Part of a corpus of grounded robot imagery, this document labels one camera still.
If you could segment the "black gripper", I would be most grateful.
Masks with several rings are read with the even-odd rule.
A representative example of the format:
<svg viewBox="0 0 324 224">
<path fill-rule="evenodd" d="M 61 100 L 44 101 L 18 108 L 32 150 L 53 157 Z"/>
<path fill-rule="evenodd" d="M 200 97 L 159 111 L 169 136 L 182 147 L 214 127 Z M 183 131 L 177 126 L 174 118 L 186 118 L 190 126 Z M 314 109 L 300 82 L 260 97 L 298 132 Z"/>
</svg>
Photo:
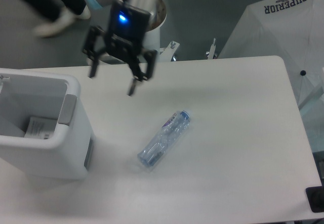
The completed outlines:
<svg viewBox="0 0 324 224">
<path fill-rule="evenodd" d="M 149 19 L 148 11 L 114 0 L 106 33 L 100 26 L 91 26 L 82 48 L 82 52 L 92 62 L 89 78 L 95 77 L 99 58 L 107 52 L 125 63 L 131 63 L 133 78 L 128 96 L 133 96 L 137 86 L 149 81 L 153 77 L 157 61 L 157 50 L 142 49 Z M 96 51 L 95 45 L 98 37 L 104 37 L 106 47 Z"/>
</svg>

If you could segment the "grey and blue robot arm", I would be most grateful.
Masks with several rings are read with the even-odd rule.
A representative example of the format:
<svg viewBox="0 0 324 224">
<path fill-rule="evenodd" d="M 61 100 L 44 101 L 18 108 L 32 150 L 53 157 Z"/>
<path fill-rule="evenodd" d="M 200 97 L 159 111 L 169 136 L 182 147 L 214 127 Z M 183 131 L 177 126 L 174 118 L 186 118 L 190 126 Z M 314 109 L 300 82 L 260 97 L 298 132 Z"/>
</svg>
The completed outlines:
<svg viewBox="0 0 324 224">
<path fill-rule="evenodd" d="M 143 42 L 153 20 L 157 0 L 112 0 L 107 29 L 91 26 L 82 52 L 91 60 L 90 78 L 94 78 L 99 58 L 104 53 L 126 63 L 133 75 L 128 95 L 138 83 L 152 78 L 158 51 Z"/>
</svg>

